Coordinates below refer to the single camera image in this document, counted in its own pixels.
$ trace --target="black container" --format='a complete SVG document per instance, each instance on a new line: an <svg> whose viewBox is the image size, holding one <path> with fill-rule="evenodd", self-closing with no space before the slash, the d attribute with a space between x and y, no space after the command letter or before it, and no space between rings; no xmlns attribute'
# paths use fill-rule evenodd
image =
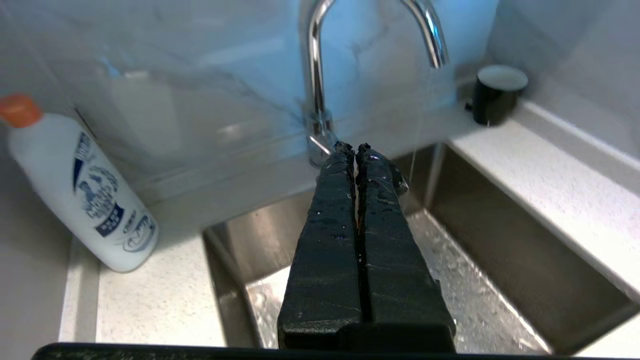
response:
<svg viewBox="0 0 640 360"><path fill-rule="evenodd" d="M515 108L518 96L529 83L524 72L507 65L489 65L478 71L473 105L467 106L480 125L503 123Z"/></svg>

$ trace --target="faucet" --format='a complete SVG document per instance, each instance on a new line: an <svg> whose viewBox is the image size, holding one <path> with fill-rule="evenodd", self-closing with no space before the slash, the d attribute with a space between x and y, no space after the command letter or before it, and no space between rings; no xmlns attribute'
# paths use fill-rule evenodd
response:
<svg viewBox="0 0 640 360"><path fill-rule="evenodd" d="M422 33L429 62L439 69L448 62L447 47L440 20L429 0L401 0L409 9ZM324 106L324 84L320 33L322 21L335 0L318 0L311 15L308 32L308 56L314 107L306 116L307 150L311 165L320 167L335 150L337 137L333 132L331 112Z"/></svg>

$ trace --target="white countertop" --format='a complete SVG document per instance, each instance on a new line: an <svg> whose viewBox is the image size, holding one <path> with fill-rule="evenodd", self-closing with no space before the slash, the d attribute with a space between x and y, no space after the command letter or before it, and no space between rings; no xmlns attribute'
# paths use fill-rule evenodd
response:
<svg viewBox="0 0 640 360"><path fill-rule="evenodd" d="M640 293L640 272L635 270L640 263L637 195L517 121L485 129L459 108L428 115L422 124L390 124L343 140L369 142L393 157L449 139L508 195L556 228L574 250ZM129 274L104 267L100 271L95 340L225 346L202 231L309 190L316 175L307 155L301 154L152 206L161 230L152 257ZM67 293L65 301L74 301L74 296ZM581 355L640 357L640 347L628 340L633 334L640 335L638 316ZM61 340L74 338L61 335Z"/></svg>

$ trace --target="stainless steel sink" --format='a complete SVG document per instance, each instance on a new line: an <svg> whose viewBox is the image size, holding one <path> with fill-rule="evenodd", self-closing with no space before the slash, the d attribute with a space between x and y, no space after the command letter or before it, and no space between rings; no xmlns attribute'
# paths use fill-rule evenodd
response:
<svg viewBox="0 0 640 360"><path fill-rule="evenodd" d="M411 174L401 204L442 283L458 352L572 354L639 311L609 274L445 144L394 163ZM277 347L276 319L312 197L301 193L205 230L230 347Z"/></svg>

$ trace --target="white bottle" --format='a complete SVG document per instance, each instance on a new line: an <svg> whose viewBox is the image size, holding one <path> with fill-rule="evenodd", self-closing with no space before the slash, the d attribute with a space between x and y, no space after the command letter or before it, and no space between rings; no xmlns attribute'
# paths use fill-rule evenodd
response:
<svg viewBox="0 0 640 360"><path fill-rule="evenodd" d="M91 136L25 95L0 99L0 116L14 127L11 155L51 211L111 269L140 266L156 246L156 221Z"/></svg>

